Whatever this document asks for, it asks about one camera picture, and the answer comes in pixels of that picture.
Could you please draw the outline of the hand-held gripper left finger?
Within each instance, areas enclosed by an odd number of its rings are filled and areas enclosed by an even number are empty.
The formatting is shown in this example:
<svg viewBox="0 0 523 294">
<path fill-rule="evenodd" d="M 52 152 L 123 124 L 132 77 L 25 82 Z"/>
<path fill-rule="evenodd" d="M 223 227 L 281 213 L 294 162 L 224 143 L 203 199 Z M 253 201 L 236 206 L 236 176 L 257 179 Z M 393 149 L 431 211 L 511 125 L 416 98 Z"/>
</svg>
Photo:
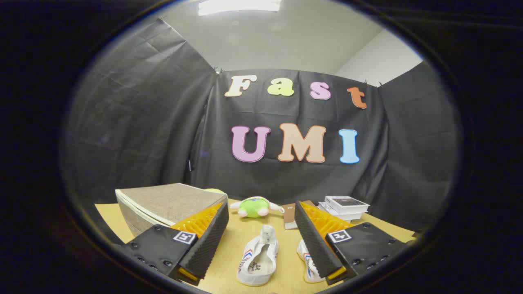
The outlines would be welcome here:
<svg viewBox="0 0 523 294">
<path fill-rule="evenodd" d="M 198 286 L 206 276 L 229 220 L 221 201 L 167 227 L 153 225 L 123 245 L 123 253 L 141 266 Z"/>
</svg>

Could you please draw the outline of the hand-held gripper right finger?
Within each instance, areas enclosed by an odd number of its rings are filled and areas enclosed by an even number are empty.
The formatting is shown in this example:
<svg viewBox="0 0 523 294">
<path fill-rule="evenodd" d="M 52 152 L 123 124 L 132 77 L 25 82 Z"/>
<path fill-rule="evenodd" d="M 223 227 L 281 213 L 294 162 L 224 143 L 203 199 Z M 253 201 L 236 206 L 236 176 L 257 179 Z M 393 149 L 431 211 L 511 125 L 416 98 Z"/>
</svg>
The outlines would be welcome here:
<svg viewBox="0 0 523 294">
<path fill-rule="evenodd" d="M 295 203 L 295 221 L 328 285 L 371 272 L 409 245 L 370 222 L 351 225 L 302 201 Z"/>
</svg>

